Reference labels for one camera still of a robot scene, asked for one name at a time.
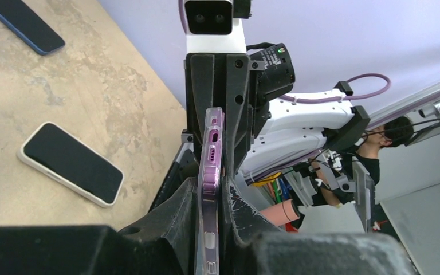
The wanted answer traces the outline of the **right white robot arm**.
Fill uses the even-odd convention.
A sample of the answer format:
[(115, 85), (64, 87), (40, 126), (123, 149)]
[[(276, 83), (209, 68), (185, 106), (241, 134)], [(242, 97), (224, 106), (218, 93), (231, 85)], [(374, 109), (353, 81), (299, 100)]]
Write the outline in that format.
[(369, 123), (361, 106), (348, 100), (341, 81), (330, 91), (293, 94), (295, 74), (284, 44), (260, 43), (231, 51), (187, 47), (187, 133), (196, 160), (216, 156), (249, 181), (297, 164), (312, 151), (341, 151)]

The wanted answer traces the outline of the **beige cased smartphone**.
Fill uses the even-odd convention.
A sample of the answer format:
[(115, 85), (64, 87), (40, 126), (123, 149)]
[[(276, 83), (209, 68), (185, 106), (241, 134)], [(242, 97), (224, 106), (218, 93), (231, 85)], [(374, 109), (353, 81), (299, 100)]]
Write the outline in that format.
[(116, 203), (124, 173), (108, 159), (50, 121), (20, 146), (18, 158), (100, 207)]

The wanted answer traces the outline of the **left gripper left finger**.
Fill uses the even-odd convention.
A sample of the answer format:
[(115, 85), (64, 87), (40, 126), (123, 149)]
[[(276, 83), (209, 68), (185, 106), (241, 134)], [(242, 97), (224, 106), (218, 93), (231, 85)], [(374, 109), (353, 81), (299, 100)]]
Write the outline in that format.
[(0, 226), (0, 274), (192, 274), (197, 184), (116, 231), (107, 225)]

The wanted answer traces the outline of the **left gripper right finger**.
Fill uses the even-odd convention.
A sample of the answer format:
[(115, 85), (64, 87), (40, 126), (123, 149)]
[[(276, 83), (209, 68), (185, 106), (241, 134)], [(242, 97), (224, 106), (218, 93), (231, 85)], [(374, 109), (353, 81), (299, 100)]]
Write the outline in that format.
[(379, 233), (288, 233), (222, 179), (221, 274), (414, 274), (401, 246)]

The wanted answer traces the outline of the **purple edged smartphone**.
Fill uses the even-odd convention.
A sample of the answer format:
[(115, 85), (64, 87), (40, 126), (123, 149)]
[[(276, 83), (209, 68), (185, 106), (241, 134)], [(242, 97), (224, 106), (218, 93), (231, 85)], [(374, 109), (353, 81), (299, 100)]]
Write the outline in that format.
[(218, 205), (221, 185), (224, 113), (206, 110), (197, 189), (198, 239), (196, 274), (219, 274)]

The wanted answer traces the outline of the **black smartphone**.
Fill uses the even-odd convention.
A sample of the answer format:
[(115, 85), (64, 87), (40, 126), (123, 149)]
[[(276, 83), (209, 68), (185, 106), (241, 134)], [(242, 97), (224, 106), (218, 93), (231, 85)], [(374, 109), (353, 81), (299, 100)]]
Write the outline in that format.
[(41, 56), (65, 46), (64, 39), (23, 1), (0, 0), (0, 21)]

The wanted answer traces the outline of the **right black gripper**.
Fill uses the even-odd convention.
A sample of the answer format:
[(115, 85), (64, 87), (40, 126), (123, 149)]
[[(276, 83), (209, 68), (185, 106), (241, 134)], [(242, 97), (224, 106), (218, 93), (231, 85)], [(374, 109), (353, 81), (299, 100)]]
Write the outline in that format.
[[(257, 79), (254, 107), (253, 136), (257, 137), (270, 119), (269, 102), (293, 89), (296, 80), (292, 59), (283, 43), (263, 42), (249, 45), (255, 50), (252, 61), (263, 61)], [(226, 176), (233, 178), (249, 148), (248, 87), (250, 58), (246, 54), (223, 54), (225, 61), (225, 119), (224, 164)], [(214, 55), (190, 53), (186, 56), (187, 130), (192, 134), (195, 152), (201, 151), (206, 109), (213, 106)]]

